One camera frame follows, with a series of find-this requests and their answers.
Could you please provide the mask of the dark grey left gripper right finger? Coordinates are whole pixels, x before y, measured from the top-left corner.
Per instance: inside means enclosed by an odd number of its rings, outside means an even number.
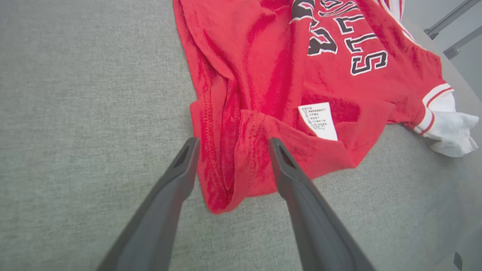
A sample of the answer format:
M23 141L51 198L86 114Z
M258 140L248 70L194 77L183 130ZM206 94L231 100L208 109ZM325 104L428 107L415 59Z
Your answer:
M278 138L269 140L279 194L286 201L305 271L373 271L375 268Z

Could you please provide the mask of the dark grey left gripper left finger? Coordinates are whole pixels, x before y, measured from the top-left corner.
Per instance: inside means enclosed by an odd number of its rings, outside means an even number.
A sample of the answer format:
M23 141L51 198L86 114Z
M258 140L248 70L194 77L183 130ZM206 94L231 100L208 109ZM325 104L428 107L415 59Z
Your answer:
M107 252L99 271L169 270L180 212L194 187L199 153L199 138L189 138Z

